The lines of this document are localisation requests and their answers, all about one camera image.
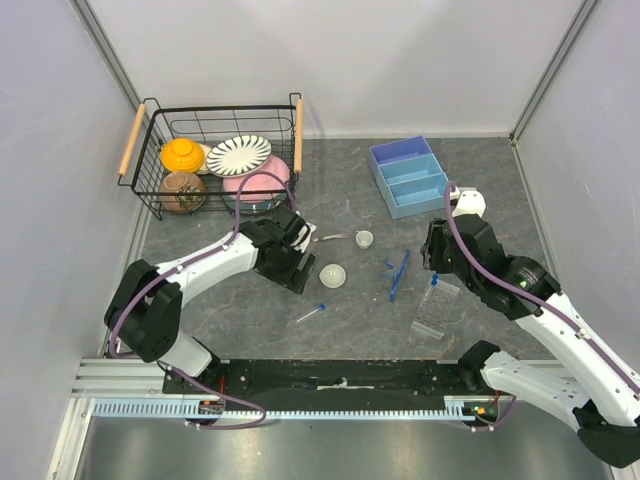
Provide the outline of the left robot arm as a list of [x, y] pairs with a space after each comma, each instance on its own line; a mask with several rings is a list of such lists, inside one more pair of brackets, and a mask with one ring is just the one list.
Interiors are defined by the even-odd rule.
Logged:
[[301, 294], [318, 256], [309, 253], [316, 226], [286, 206], [270, 218], [236, 221], [217, 242], [173, 261], [137, 260], [126, 269], [107, 308], [110, 354], [121, 340], [146, 363], [160, 362], [183, 373], [198, 393], [219, 382], [218, 358], [181, 330], [181, 313], [191, 300], [241, 273], [255, 271]]

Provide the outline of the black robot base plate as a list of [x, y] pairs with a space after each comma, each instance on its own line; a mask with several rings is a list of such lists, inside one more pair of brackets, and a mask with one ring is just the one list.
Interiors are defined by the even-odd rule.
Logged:
[[446, 396], [493, 396], [477, 370], [435, 360], [218, 360], [193, 381], [161, 367], [162, 392], [220, 392], [227, 407], [275, 409], [436, 409]]

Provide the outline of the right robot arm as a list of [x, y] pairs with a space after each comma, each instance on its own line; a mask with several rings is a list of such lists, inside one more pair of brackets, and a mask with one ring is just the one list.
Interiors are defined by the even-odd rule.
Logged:
[[565, 423], [606, 464], [639, 459], [639, 373], [587, 324], [559, 282], [537, 261], [505, 254], [476, 214], [433, 219], [420, 252], [436, 274], [453, 274], [488, 308], [538, 340], [569, 372], [544, 373], [479, 341], [459, 360], [467, 392], [508, 393]]

